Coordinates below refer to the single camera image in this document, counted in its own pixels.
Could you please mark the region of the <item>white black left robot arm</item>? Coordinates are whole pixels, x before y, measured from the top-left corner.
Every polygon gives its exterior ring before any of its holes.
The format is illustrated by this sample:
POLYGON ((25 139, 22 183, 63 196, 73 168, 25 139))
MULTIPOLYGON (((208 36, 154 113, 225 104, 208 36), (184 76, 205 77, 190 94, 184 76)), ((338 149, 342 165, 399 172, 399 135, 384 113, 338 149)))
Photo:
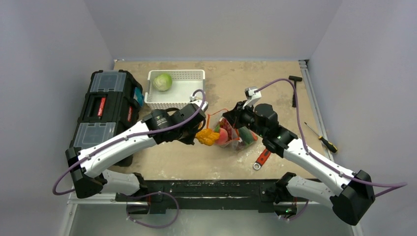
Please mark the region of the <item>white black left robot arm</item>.
POLYGON ((79 199, 98 193, 121 193, 134 201, 145 198, 146 184, 138 173, 122 174, 109 168, 143 149, 180 141, 194 144, 208 103, 196 100, 177 109, 156 109, 126 131, 87 149, 70 148, 65 154, 75 161, 71 177, 79 199))

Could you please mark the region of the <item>green cabbage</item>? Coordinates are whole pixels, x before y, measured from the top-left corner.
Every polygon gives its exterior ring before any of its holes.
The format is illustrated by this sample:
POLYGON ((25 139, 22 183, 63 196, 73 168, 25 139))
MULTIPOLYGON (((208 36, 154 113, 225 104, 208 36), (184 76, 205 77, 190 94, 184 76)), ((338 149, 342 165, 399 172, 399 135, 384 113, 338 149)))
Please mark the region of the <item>green cabbage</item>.
POLYGON ((163 73, 155 77, 152 84, 157 91, 167 91, 172 87, 173 79, 171 75, 163 73))

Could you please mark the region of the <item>yellow black screwdriver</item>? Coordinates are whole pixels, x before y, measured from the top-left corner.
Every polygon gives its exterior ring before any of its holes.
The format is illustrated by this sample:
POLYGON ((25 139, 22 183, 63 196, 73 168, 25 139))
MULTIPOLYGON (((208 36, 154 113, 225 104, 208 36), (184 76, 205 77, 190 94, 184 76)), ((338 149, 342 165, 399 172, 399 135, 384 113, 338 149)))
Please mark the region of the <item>yellow black screwdriver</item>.
POLYGON ((330 152, 332 152, 332 153, 337 153, 338 152, 337 147, 333 143, 329 142, 326 138, 324 138, 322 135, 320 135, 318 132, 316 132, 316 130, 314 130, 308 123, 304 122, 304 124, 318 136, 318 139, 322 142, 322 144, 330 152))

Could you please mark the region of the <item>red adjustable wrench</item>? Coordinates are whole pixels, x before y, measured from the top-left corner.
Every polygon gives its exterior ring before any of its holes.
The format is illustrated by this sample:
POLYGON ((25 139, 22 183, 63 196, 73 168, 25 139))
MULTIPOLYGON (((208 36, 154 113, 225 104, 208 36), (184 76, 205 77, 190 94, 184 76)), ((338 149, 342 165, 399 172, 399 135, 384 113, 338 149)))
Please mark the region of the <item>red adjustable wrench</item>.
POLYGON ((267 149, 264 149, 264 151, 258 156, 257 160, 253 164, 254 170, 260 170, 262 166, 265 164, 265 162, 268 160, 271 152, 267 149))

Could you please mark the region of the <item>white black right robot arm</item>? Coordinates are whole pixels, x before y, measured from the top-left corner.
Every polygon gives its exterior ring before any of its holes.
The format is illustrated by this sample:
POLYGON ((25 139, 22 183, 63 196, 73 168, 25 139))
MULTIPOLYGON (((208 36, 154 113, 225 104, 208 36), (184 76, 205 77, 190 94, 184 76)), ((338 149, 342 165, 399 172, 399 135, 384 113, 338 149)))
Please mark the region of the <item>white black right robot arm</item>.
POLYGON ((262 138, 269 152, 317 178, 312 181, 287 172, 275 184, 276 203, 291 197, 311 200, 331 208, 339 219, 355 226, 375 202, 373 187, 365 184, 371 181, 367 172, 354 173, 309 149, 301 138, 279 124, 278 114, 270 104, 245 107, 243 101, 238 102, 223 117, 233 128, 248 128, 262 138))

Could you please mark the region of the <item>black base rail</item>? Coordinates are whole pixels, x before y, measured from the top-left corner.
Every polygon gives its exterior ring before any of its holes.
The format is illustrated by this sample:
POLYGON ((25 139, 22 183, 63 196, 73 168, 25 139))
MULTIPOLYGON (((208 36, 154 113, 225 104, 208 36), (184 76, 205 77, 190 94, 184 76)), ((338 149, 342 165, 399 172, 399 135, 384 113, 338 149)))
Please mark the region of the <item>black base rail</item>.
POLYGON ((132 196, 117 193, 117 202, 127 203, 133 214, 164 214, 168 209, 256 210, 259 213, 290 213, 306 202, 285 194, 275 179, 148 180, 132 196))

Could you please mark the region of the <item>black hammer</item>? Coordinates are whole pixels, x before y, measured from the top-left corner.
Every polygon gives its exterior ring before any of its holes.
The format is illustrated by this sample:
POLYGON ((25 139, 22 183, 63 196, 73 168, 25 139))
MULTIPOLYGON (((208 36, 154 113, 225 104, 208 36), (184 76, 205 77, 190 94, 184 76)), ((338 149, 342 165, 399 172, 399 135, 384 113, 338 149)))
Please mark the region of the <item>black hammer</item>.
POLYGON ((297 82, 302 82, 303 78, 302 77, 298 77, 298 76, 290 75, 288 77, 288 79, 290 81, 292 81, 292 83, 294 85, 294 88, 295 88, 295 91, 293 92, 293 98, 292 98, 292 107, 293 108, 296 108, 297 107, 297 103, 296 103, 297 82))

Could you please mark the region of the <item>pink peach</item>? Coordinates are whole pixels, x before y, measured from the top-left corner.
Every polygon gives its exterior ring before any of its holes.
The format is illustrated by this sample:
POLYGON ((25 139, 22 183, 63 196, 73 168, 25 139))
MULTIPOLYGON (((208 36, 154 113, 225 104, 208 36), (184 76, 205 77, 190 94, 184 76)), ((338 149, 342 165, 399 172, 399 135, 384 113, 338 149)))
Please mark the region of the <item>pink peach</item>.
POLYGON ((218 129, 219 138, 215 141, 216 145, 225 145, 228 141, 228 132, 224 128, 218 129))

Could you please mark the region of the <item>clear zip top bag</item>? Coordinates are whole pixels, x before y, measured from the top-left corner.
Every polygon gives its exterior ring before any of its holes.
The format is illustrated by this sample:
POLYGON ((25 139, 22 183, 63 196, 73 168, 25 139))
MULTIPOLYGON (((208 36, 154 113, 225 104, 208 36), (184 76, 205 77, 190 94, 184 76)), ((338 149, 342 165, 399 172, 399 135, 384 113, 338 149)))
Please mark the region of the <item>clear zip top bag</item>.
POLYGON ((258 140, 258 136, 246 127, 233 128, 223 117, 223 114, 227 111, 227 109, 222 109, 213 114, 208 114, 206 128, 220 135, 214 144, 236 152, 254 144, 258 140))

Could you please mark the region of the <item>orange carrot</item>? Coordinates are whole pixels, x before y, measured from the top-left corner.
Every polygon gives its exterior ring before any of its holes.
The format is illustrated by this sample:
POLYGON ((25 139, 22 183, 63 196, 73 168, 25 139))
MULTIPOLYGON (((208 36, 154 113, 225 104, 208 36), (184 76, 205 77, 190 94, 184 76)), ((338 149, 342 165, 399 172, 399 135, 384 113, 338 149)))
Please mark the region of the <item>orange carrot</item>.
POLYGON ((258 140, 258 136, 257 136, 257 134, 255 134, 253 131, 250 131, 250 133, 251 133, 252 139, 253 139, 254 141, 257 141, 257 140, 258 140))

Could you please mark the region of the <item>black toolbox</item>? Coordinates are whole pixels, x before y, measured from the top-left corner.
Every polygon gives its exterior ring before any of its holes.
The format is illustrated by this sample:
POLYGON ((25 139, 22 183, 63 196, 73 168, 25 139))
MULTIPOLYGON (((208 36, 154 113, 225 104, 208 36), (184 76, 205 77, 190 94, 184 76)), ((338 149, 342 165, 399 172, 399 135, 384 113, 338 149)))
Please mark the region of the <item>black toolbox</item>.
POLYGON ((87 149, 128 130, 143 105, 143 87, 129 71, 93 72, 69 146, 87 149))

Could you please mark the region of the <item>white plastic basket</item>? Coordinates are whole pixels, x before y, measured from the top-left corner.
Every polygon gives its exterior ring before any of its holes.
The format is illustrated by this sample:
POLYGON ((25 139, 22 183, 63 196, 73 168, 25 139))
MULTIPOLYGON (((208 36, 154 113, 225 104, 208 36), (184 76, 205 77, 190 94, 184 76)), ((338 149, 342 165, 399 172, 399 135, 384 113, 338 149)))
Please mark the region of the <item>white plastic basket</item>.
POLYGON ((151 109, 183 108, 190 96, 198 89, 205 89, 206 74, 201 69, 186 70, 151 70, 148 73, 148 89, 145 92, 144 102, 151 109), (172 85, 167 91, 158 91, 153 81, 162 74, 172 78, 172 85))

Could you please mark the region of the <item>purple grape bunch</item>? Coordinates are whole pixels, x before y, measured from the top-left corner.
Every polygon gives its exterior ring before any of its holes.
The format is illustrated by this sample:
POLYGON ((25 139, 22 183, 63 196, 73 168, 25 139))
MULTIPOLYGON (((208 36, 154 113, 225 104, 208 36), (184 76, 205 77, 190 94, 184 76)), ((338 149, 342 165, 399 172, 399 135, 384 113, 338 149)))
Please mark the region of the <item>purple grape bunch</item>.
POLYGON ((225 129, 227 132, 227 140, 231 140, 232 139, 232 126, 229 124, 229 122, 225 119, 222 118, 219 122, 219 125, 221 128, 225 129))

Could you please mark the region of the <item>green cucumber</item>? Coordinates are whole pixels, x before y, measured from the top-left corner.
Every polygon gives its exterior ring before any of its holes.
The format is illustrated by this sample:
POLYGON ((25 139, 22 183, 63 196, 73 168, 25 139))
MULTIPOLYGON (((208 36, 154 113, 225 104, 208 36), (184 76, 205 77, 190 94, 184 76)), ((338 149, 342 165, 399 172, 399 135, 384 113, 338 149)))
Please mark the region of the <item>green cucumber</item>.
POLYGON ((255 141, 255 138, 252 135, 252 132, 246 127, 239 128, 238 135, 240 139, 242 140, 242 142, 244 143, 244 145, 249 145, 255 141))

